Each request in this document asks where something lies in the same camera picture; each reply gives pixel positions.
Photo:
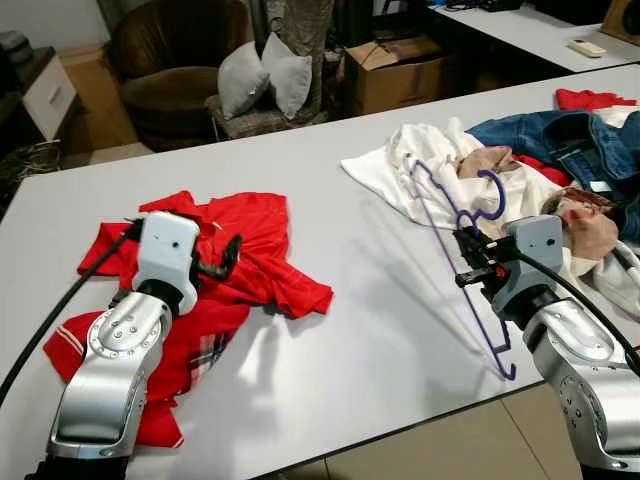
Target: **floor tile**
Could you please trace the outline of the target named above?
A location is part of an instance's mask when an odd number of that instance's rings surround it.
[[[277,480],[329,480],[329,477],[324,460],[319,460],[284,472]]]
[[[548,385],[502,399],[550,480],[580,480],[558,397]]]
[[[331,480],[544,480],[500,401],[327,458]]]

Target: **denim jacket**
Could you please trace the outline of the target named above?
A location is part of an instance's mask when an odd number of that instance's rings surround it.
[[[564,168],[623,210],[621,238],[640,240],[640,112],[622,128],[586,111],[556,110],[489,120],[469,133],[487,146],[509,145],[515,154]]]

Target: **patterned chair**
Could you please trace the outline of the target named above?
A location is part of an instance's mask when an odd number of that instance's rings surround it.
[[[256,106],[244,114],[226,120],[222,114],[220,97],[214,95],[207,99],[206,105],[211,113],[216,136],[236,139],[277,132],[291,128],[304,127],[326,122],[329,114],[323,108],[322,77],[325,58],[325,38],[331,21],[334,0],[286,0],[282,26],[279,34],[282,41],[296,55],[312,57],[312,80],[309,97],[293,120],[287,120],[277,109],[273,100],[266,94]],[[255,15],[256,2],[252,2]],[[264,27],[254,20],[256,45],[264,45],[266,34]]]

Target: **remote control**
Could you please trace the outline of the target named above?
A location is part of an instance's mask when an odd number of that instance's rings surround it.
[[[586,42],[579,39],[571,40],[567,46],[572,50],[575,50],[576,52],[579,52],[590,58],[602,57],[605,53],[607,53],[604,48],[599,47],[591,42]]]

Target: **brown armchair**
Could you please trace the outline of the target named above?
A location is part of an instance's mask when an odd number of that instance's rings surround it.
[[[153,0],[131,11],[107,47],[120,95],[142,142],[155,151],[215,141],[205,99],[217,67],[248,41],[241,0]]]

